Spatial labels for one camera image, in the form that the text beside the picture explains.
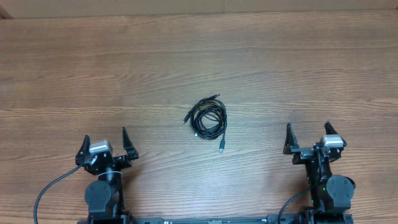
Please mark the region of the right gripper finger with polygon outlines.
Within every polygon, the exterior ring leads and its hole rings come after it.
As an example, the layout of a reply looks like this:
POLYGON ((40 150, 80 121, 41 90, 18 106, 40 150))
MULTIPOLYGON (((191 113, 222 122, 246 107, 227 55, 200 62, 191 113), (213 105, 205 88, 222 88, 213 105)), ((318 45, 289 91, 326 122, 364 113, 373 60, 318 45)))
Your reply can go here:
POLYGON ((292 129, 292 124, 287 124, 286 137, 284 143, 283 154, 295 154, 299 152, 299 144, 292 129))
POLYGON ((326 135, 332 135, 332 134, 337 135, 338 134, 329 121, 327 121, 324 124, 324 128, 326 131, 326 135))

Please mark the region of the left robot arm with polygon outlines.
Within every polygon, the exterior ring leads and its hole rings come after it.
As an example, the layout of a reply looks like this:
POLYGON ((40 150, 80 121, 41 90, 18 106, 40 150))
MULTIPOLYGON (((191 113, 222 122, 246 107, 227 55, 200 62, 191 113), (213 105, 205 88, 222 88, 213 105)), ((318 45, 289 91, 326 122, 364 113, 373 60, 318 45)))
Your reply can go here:
POLYGON ((97 176, 85 190, 88 205, 87 223, 133 224, 136 219, 126 210, 124 200, 123 169, 130 168, 132 161, 139 158, 125 128, 122 128, 124 155, 113 156, 113 148, 108 140, 90 142, 85 136, 80 150, 75 156, 77 166, 97 176))

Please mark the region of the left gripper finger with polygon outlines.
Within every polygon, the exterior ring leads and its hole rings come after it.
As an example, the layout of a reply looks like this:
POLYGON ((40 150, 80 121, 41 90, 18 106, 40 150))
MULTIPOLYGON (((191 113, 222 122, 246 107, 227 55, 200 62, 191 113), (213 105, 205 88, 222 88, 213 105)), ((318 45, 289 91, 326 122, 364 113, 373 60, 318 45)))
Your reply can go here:
POLYGON ((129 160, 135 160, 139 158, 139 153, 136 151, 132 141, 130 140, 126 128, 122 128, 123 131, 123 148, 127 152, 129 160))
POLYGON ((81 145, 81 148, 78 151, 77 158, 84 159, 85 156, 88 154, 89 148, 90 148, 90 136, 86 135, 81 145))

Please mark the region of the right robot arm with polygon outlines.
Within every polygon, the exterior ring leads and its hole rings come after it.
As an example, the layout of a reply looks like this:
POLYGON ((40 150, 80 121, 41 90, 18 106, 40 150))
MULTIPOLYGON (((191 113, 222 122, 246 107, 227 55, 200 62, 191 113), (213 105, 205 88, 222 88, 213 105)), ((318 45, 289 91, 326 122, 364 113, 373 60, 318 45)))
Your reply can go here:
POLYGON ((277 215, 278 223, 353 223, 346 211, 356 184, 353 179, 334 175, 330 164, 339 158, 347 146, 330 122, 324 124, 326 134, 311 147, 300 147, 291 123, 287 124, 283 153, 292 155, 294 165, 305 166, 308 189, 290 198, 277 215), (296 215, 283 216, 286 207, 297 198, 309 193, 312 205, 303 207, 296 215))

